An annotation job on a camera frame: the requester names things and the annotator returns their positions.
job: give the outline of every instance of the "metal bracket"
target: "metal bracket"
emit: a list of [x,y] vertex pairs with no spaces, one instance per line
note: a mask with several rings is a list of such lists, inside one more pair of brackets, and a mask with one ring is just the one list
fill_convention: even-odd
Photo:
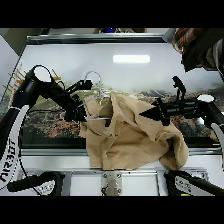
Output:
[[102,177],[102,196],[119,196],[122,192],[120,171],[105,171]]

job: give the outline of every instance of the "clothes hanger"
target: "clothes hanger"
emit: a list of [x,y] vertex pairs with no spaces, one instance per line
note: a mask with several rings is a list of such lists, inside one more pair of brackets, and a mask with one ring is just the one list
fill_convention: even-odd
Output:
[[[110,98],[110,96],[107,95],[106,93],[104,93],[104,92],[102,91],[102,89],[101,89],[101,76],[100,76],[100,74],[99,74],[98,72],[95,72],[95,71],[89,71],[89,72],[87,72],[86,75],[85,75],[84,82],[86,81],[86,79],[87,79],[87,77],[88,77],[88,75],[89,75],[90,73],[95,73],[95,74],[97,74],[97,75],[99,76],[99,82],[98,82],[98,86],[99,86],[99,96],[98,96],[97,98],[95,98],[95,97],[94,97],[94,98],[91,98],[91,99],[87,100],[86,102],[80,104],[80,105],[76,108],[76,110],[77,110],[79,107],[81,107],[81,106],[83,106],[83,105],[86,105],[88,102],[90,102],[90,101],[92,101],[92,100],[96,100],[96,99],[99,99],[99,98],[100,98],[100,100],[102,101],[104,98]],[[88,118],[88,117],[85,117],[85,119],[86,119],[86,120],[111,120],[111,118],[103,118],[103,117],[97,117],[97,118]]]

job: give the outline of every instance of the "beige jacket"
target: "beige jacket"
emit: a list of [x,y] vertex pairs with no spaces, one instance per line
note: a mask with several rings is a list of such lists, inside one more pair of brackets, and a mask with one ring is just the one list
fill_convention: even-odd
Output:
[[[112,95],[103,107],[95,100],[89,101],[87,117],[112,118],[81,123],[80,136],[86,138],[90,165],[103,170],[136,169],[160,159],[172,170],[184,166],[188,148],[181,132],[172,123],[163,126],[160,121],[139,115],[152,107],[120,94]],[[169,151],[172,143],[174,150]]]

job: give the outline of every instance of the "tan cloth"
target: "tan cloth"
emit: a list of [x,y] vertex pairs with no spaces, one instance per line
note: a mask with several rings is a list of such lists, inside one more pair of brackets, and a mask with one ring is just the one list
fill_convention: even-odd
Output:
[[[173,124],[163,126],[139,115],[152,107],[120,94],[112,95],[104,107],[95,100],[88,102],[87,117],[112,118],[81,123],[80,136],[86,138],[90,165],[103,170],[136,169],[160,159],[169,169],[181,168],[188,157],[183,136]],[[174,151],[169,151],[171,143]]]

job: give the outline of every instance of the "transparent hanger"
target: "transparent hanger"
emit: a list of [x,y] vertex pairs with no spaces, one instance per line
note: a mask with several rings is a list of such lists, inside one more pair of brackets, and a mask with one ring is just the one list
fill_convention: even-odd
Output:
[[[101,89],[101,76],[100,76],[100,74],[98,73],[98,72],[95,72],[95,71],[89,71],[89,72],[87,72],[86,73],[86,75],[85,75],[85,79],[84,79],[84,82],[86,81],[86,79],[87,79],[87,77],[88,77],[88,75],[90,74],[90,73],[95,73],[95,74],[97,74],[98,76],[99,76],[99,82],[98,82],[98,86],[99,86],[99,96],[97,97],[97,98],[91,98],[91,99],[89,99],[89,100],[87,100],[85,103],[82,103],[82,104],[80,104],[77,108],[76,108],[76,110],[79,108],[79,107],[81,107],[81,106],[83,106],[83,105],[86,105],[88,102],[90,102],[90,101],[92,101],[92,100],[96,100],[96,99],[101,99],[101,101],[102,101],[102,99],[104,99],[104,98],[110,98],[110,96],[109,95],[107,95],[106,93],[104,93],[103,91],[102,91],[102,89]],[[111,118],[104,118],[104,117],[97,117],[97,118],[88,118],[88,117],[85,117],[85,119],[86,120],[111,120]]]

